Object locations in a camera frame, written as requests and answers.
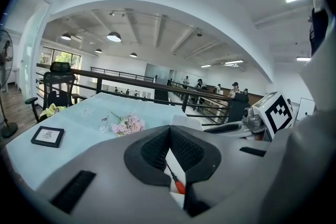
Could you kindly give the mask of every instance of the screwdriver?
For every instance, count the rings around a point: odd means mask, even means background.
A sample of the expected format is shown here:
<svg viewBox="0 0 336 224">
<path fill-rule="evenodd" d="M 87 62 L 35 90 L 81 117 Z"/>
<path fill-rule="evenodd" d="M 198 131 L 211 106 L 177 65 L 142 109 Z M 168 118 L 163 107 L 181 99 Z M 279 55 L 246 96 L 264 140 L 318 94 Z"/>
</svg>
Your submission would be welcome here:
<svg viewBox="0 0 336 224">
<path fill-rule="evenodd" d="M 168 164 L 167 164 L 167 166 L 168 166 L 168 169 L 169 169 L 170 173 L 172 174 L 172 177 L 173 177 L 173 179 L 175 181 L 175 186 L 176 186 L 178 192 L 180 194 L 185 194 L 185 188 L 184 188 L 183 184 L 179 181 L 179 179 L 177 178 L 177 176 L 175 176 L 175 174 L 172 172 L 172 170 L 170 169 L 170 167 L 169 167 Z"/>
</svg>

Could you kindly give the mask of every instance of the light blue tablecloth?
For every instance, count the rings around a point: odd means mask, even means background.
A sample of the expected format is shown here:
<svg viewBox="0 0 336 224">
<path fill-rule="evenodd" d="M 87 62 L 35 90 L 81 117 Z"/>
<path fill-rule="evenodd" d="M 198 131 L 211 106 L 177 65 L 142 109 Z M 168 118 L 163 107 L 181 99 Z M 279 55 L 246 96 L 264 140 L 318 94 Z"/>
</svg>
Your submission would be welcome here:
<svg viewBox="0 0 336 224">
<path fill-rule="evenodd" d="M 14 170 L 30 188 L 36 190 L 50 174 L 78 154 L 99 142 L 117 137 L 111 130 L 98 131 L 101 119 L 106 118 L 109 111 L 118 116 L 136 114 L 145 121 L 145 129 L 169 125 L 174 115 L 185 115 L 180 106 L 99 93 L 44 120 L 8 143 L 6 148 Z M 39 126 L 65 130 L 59 148 L 30 142 Z"/>
</svg>

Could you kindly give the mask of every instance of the window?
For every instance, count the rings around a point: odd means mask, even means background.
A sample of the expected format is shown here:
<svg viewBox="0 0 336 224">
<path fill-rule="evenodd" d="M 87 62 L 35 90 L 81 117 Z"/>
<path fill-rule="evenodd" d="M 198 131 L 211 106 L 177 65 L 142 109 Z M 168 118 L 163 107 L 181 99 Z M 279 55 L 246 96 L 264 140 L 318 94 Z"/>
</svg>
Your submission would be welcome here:
<svg viewBox="0 0 336 224">
<path fill-rule="evenodd" d="M 40 57 L 40 63 L 50 65 L 52 62 L 68 62 L 71 68 L 79 69 L 80 55 L 43 47 Z"/>
</svg>

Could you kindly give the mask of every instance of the picture frame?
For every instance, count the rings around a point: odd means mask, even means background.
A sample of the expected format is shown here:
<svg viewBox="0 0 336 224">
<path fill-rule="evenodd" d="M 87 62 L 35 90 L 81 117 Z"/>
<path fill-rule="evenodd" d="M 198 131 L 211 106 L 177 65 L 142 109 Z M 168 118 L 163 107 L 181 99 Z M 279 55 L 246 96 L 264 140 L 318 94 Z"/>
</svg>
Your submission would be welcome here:
<svg viewBox="0 0 336 224">
<path fill-rule="evenodd" d="M 33 138 L 33 144 L 58 148 L 64 135 L 64 129 L 40 126 Z"/>
</svg>

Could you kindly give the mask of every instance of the yellow cloth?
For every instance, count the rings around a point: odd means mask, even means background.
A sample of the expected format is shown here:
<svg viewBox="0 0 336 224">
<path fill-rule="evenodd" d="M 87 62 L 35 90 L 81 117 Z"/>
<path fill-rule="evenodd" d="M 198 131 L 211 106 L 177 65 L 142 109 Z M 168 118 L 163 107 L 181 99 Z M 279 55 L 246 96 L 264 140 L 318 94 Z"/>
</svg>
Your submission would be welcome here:
<svg viewBox="0 0 336 224">
<path fill-rule="evenodd" d="M 62 111 L 66 108 L 67 108 L 66 106 L 56 106 L 55 104 L 51 104 L 48 109 L 45 109 L 42 111 L 40 117 L 42 117 L 43 115 L 50 117 L 54 115 L 55 113 L 58 113 L 59 111 Z"/>
</svg>

